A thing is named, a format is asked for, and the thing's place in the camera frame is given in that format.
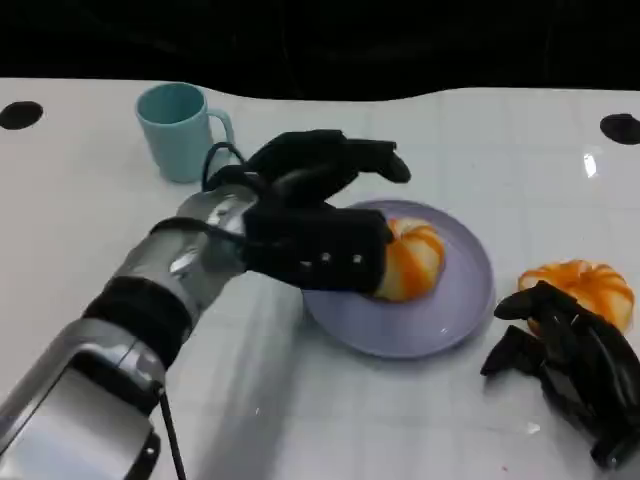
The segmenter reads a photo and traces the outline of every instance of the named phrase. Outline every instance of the black hole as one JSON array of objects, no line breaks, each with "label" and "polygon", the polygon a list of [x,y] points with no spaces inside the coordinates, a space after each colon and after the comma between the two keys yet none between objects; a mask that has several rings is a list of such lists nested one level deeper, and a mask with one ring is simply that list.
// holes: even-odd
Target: black hole
[{"label": "black hole", "polygon": [[7,130],[21,130],[30,127],[42,117],[44,112],[36,102],[14,102],[0,112],[0,127]]},{"label": "black hole", "polygon": [[600,130],[605,136],[623,145],[640,143],[640,122],[630,113],[608,115],[600,121]]}]

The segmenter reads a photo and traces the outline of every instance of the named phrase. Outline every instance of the black glove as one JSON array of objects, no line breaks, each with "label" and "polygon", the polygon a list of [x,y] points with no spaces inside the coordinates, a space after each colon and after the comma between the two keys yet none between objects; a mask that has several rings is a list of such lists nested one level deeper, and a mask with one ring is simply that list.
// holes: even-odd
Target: black glove
[{"label": "black glove", "polygon": [[536,376],[551,403],[595,435],[594,461],[619,465],[640,442],[640,362],[622,333],[543,281],[505,298],[495,315],[531,317],[541,336],[509,326],[481,374],[515,368]]},{"label": "black glove", "polygon": [[[222,147],[241,164],[209,178],[208,164]],[[242,184],[258,195],[244,215],[248,269],[301,288],[371,293],[385,273],[386,244],[393,238],[385,218],[324,201],[360,172],[408,182],[411,174],[395,148],[393,142],[348,140],[338,130],[283,133],[248,161],[232,145],[218,144],[207,156],[203,190]]]},{"label": "black glove", "polygon": [[[215,145],[208,161],[223,147],[229,148],[229,144]],[[349,185],[360,172],[407,183],[411,173],[395,148],[394,142],[350,140],[339,130],[287,132],[241,165],[223,167],[211,178],[205,169],[203,190],[213,190],[225,182],[241,182],[265,196],[275,196],[283,205],[316,207]],[[235,148],[230,149],[239,155]]]}]

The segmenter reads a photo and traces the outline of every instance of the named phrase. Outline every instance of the white table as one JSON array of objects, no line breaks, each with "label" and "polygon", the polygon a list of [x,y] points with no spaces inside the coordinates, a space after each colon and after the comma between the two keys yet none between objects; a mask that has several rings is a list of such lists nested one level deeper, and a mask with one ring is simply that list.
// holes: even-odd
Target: white table
[{"label": "white table", "polygon": [[[0,80],[0,106],[45,109],[32,128],[0,130],[0,398],[196,188],[163,181],[149,157],[133,105],[151,84]],[[609,113],[640,115],[639,93],[466,89],[358,104],[207,96],[231,113],[245,154],[318,127],[397,141],[409,185],[363,175],[334,203],[399,197],[451,212],[486,246],[499,297],[525,268],[574,257],[610,262],[640,293],[640,147],[616,145],[598,126]],[[590,178],[585,158],[597,166]],[[423,361],[376,360],[306,319],[298,290],[240,277],[169,374],[189,478],[600,478],[590,443],[549,411],[536,381],[514,373],[484,386],[479,368],[505,329],[496,320]],[[640,329],[628,338],[638,351]],[[175,478],[164,445],[155,479]],[[611,478],[637,478],[632,467]]]}]

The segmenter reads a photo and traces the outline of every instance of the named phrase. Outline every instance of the black cable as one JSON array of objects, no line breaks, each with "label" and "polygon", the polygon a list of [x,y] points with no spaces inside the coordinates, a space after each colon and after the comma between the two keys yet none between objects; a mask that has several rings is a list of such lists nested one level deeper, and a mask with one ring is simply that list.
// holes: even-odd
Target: black cable
[{"label": "black cable", "polygon": [[159,382],[156,382],[154,388],[156,395],[158,396],[158,400],[160,401],[160,411],[162,412],[164,426],[167,428],[167,437],[169,437],[169,447],[171,448],[173,465],[176,467],[176,475],[178,480],[187,480],[187,474],[184,471],[184,463],[182,462],[182,456],[180,455],[180,447],[178,446],[178,436],[176,435],[176,429],[173,425],[173,417],[171,416],[167,390]]},{"label": "black cable", "polygon": [[245,163],[247,163],[245,158],[242,156],[242,154],[238,151],[238,149],[233,143],[218,142],[214,144],[213,147],[211,147],[207,152],[207,156],[204,160],[204,166],[202,167],[202,178],[200,180],[200,189],[203,192],[207,191],[207,181],[209,180],[209,166],[213,161],[213,157],[215,156],[216,153],[218,153],[218,150],[220,150],[221,148],[226,148],[231,153],[233,153],[238,158],[238,161],[240,162],[241,165],[244,165]]}]

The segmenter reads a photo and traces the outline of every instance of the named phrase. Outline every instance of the orange and white toy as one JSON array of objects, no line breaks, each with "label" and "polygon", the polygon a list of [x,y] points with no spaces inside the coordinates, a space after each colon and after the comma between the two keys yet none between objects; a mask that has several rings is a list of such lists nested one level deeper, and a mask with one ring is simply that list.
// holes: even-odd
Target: orange and white toy
[{"label": "orange and white toy", "polygon": [[[601,315],[624,333],[631,322],[635,297],[622,275],[609,265],[572,260],[549,263],[522,274],[518,289],[533,287],[544,280],[578,300],[584,308]],[[529,328],[537,333],[537,324],[529,319]]]},{"label": "orange and white toy", "polygon": [[374,293],[391,302],[405,302],[431,290],[444,264],[444,243],[436,229],[419,218],[389,221],[395,237],[387,245],[387,265]]}]

